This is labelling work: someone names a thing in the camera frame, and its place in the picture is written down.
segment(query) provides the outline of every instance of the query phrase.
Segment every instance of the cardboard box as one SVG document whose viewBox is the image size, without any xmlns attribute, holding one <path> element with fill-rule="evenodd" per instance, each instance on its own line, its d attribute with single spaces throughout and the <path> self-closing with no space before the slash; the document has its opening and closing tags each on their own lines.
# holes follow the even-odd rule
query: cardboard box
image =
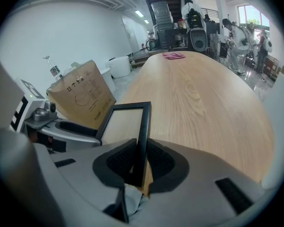
<svg viewBox="0 0 284 227">
<path fill-rule="evenodd" d="M 72 70 L 46 91 L 50 102 L 68 120 L 98 129 L 115 98 L 94 61 Z"/>
</svg>

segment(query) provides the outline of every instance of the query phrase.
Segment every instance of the wooden table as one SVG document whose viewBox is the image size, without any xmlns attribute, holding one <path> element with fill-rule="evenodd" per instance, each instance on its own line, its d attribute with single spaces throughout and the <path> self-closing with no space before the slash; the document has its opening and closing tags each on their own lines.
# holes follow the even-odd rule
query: wooden table
<svg viewBox="0 0 284 227">
<path fill-rule="evenodd" d="M 151 101 L 149 137 L 210 152 L 259 182 L 271 162 L 274 137 L 262 103 L 237 75 L 211 58 L 151 56 L 120 104 Z M 144 189 L 152 182 L 147 165 Z"/>
</svg>

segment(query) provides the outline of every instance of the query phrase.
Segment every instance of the pink cloth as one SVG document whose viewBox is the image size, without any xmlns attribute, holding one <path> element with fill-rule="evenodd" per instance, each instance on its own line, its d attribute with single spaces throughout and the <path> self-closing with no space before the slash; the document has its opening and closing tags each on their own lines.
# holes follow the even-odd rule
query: pink cloth
<svg viewBox="0 0 284 227">
<path fill-rule="evenodd" d="M 173 52 L 173 53 L 162 53 L 162 56 L 165 59 L 169 59 L 169 60 L 175 60 L 175 59 L 181 59 L 181 58 L 185 58 L 185 55 L 178 53 L 178 52 Z"/>
</svg>

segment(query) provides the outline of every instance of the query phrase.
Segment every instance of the window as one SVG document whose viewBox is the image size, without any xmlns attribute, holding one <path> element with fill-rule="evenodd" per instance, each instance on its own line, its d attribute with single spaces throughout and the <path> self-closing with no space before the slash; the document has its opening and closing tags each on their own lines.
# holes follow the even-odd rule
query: window
<svg viewBox="0 0 284 227">
<path fill-rule="evenodd" d="M 269 19 L 254 6 L 238 7 L 240 24 L 254 23 L 255 25 L 269 26 Z"/>
<path fill-rule="evenodd" d="M 254 39 L 257 42 L 257 44 L 260 42 L 259 38 L 257 37 L 257 35 L 260 34 L 260 33 L 261 33 L 261 30 L 255 29 L 255 37 L 254 37 Z"/>
</svg>

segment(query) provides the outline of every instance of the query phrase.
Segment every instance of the white container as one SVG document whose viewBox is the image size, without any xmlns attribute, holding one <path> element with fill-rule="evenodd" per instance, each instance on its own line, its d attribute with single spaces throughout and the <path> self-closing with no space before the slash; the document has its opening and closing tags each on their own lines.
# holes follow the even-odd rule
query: white container
<svg viewBox="0 0 284 227">
<path fill-rule="evenodd" d="M 121 78 L 131 73 L 128 56 L 114 58 L 105 63 L 106 68 L 110 68 L 110 73 L 114 78 Z"/>
<path fill-rule="evenodd" d="M 110 68 L 104 69 L 100 71 L 104 81 L 106 82 L 106 84 L 108 85 L 108 88 L 110 90 L 111 93 L 115 92 L 115 84 L 112 80 L 112 76 L 110 74 Z"/>
</svg>

